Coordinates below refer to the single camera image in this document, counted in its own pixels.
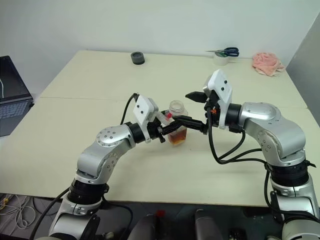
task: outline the pink towel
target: pink towel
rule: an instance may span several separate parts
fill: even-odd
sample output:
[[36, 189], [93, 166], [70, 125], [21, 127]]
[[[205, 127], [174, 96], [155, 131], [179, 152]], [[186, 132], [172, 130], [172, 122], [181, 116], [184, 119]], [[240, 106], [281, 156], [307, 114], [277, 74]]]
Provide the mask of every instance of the pink towel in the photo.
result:
[[283, 72], [285, 66], [282, 65], [277, 56], [269, 52], [260, 52], [253, 57], [252, 66], [263, 75], [274, 76], [276, 71]]

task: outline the white cable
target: white cable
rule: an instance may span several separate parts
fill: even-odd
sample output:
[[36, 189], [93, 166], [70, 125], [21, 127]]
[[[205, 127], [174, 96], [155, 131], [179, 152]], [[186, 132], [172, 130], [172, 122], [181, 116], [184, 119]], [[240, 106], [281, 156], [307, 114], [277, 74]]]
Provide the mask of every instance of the white cable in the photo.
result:
[[5, 98], [5, 97], [4, 97], [4, 84], [3, 84], [3, 82], [1, 81], [1, 78], [0, 78], [0, 83], [1, 83], [1, 85], [2, 85], [2, 87], [1, 87], [2, 98], [4, 99], [4, 98]]
[[[12, 235], [17, 228], [24, 230], [30, 227], [36, 220], [36, 216], [37, 216], [35, 209], [31, 206], [27, 206], [28, 202], [31, 199], [29, 196], [25, 196], [22, 202], [20, 201], [17, 195], [14, 195], [14, 196], [17, 198], [18, 206], [5, 205], [5, 207], [11, 208], [11, 210], [6, 211], [4, 213], [0, 213], [0, 216], [10, 215], [10, 217], [3, 223], [2, 227], [0, 228], [0, 232], [2, 232], [2, 230], [5, 229], [12, 220], [15, 221], [14, 227], [11, 230], [11, 233], [9, 235]], [[24, 215], [23, 211], [26, 208], [32, 209], [33, 211], [33, 218], [30, 222], [27, 222], [23, 218], [23, 215]]]

